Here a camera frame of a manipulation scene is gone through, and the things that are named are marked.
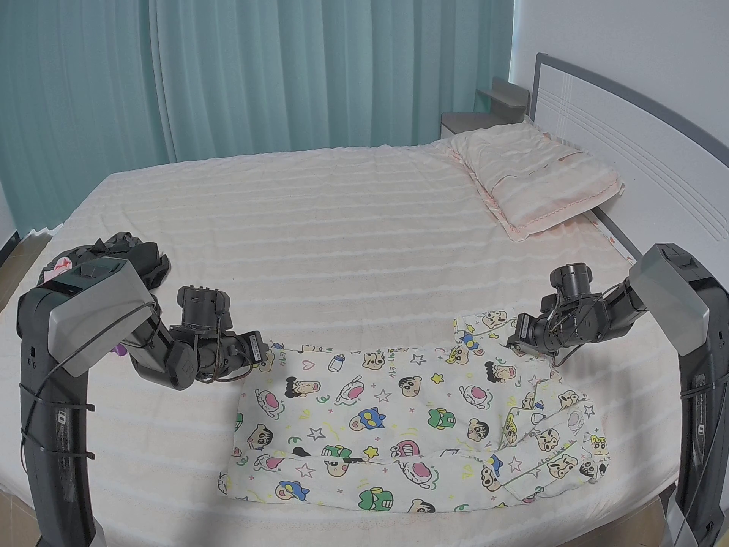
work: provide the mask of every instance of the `wooden floor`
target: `wooden floor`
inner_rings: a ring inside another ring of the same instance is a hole
[[[0,266],[0,310],[49,240],[49,235],[23,239]],[[664,522],[661,501],[656,498],[643,508],[559,547],[658,547]],[[0,492],[0,547],[33,547],[38,537],[33,509],[19,498]],[[729,536],[720,545],[729,547]]]

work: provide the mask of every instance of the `curtain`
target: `curtain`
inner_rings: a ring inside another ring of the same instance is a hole
[[[0,0],[0,180],[19,231],[108,174],[423,144],[507,78],[513,0]]]

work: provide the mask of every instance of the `yellow star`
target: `yellow star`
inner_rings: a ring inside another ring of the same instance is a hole
[[[379,456],[380,453],[378,452],[378,449],[377,448],[373,448],[371,446],[368,446],[367,449],[364,451],[364,455],[367,456],[371,460],[375,456]]]

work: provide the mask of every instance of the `pillowcase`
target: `pillowcase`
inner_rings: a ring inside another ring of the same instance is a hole
[[[448,143],[515,242],[623,191],[623,180],[606,162],[530,122],[463,132]]]

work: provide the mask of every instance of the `bed sheet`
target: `bed sheet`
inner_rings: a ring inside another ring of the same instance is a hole
[[[536,313],[549,273],[585,261],[594,287],[626,261],[582,216],[511,242],[447,144],[312,150],[113,174],[69,217],[0,315],[0,484],[30,501],[18,459],[17,298],[62,250],[130,231],[172,269],[156,290],[177,323],[181,285],[230,295],[238,332],[340,349],[438,346],[452,318]],[[645,316],[583,347],[563,375],[598,403],[612,462],[600,484],[493,511],[390,515],[230,500],[218,489],[245,384],[175,392],[107,355],[90,372],[94,515],[110,545],[555,545],[640,506],[676,479],[676,354]]]

